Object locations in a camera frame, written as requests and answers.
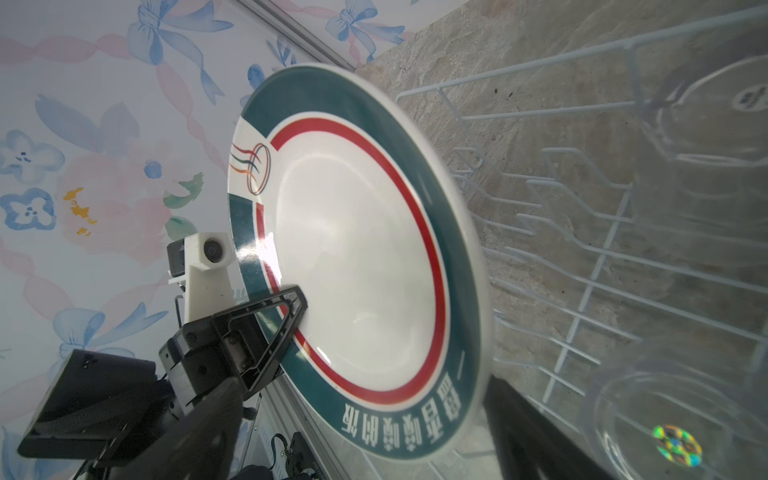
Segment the white label sticker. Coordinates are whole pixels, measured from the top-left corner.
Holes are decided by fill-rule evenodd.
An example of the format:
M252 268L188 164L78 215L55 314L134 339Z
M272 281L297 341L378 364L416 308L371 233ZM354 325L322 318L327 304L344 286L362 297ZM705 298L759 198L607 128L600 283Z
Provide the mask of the white label sticker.
M768 108L768 84L752 85L733 97L730 106L738 111L762 111Z

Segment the blue bow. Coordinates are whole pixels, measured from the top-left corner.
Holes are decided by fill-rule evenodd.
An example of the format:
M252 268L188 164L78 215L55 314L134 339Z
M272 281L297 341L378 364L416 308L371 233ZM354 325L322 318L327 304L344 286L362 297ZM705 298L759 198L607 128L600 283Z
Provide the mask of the blue bow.
M376 51L376 44L373 43L368 33L400 45L403 39L398 35L406 29L404 26L379 27L361 22L361 20L373 18L378 14L379 11L373 6L371 0L346 0L346 8L341 11L339 17L331 18L326 23L326 31L339 40L346 41L349 38L349 30L352 30L362 46L368 49L369 55L366 61L371 61L373 60L373 52Z
M232 28L232 24L214 20L214 4L208 2L203 8L183 17L168 17L166 14L178 0L141 0L139 21L128 27L128 51L134 57L150 65L163 63L163 44L169 44L193 61L200 68L200 82L210 103L216 104L216 95L224 96L214 80L203 69L203 52L189 38L175 31L160 29L164 23L171 27L191 31L219 31Z

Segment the floral wallpaper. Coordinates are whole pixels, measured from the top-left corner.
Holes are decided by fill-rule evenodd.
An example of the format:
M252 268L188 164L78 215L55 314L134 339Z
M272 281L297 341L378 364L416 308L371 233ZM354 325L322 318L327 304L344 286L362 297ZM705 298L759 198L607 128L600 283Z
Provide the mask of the floral wallpaper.
M273 0L359 68L468 0Z
M224 155L242 105L303 61L229 0L0 5L1 480L79 466L16 454L73 349L163 373L179 293L165 247L228 230Z

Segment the plate logo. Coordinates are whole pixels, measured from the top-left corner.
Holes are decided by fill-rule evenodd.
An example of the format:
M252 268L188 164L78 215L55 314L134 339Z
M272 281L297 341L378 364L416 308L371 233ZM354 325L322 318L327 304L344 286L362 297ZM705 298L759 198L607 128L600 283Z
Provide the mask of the plate logo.
M265 144L258 143L251 149L246 149L232 144L234 151L230 152L233 162L230 167L238 174L244 176L248 191L252 195L258 195L266 187L266 181L270 178L270 164L272 154Z

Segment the plate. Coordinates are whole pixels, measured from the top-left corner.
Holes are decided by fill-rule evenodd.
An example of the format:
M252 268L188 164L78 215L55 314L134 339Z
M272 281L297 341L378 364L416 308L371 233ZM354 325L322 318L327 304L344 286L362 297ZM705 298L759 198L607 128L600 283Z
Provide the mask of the plate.
M279 71L237 123L227 190L249 296L306 295L282 361L306 402L383 458L452 448L485 394L492 307L464 200L415 125L338 68ZM281 313L258 321L271 338Z

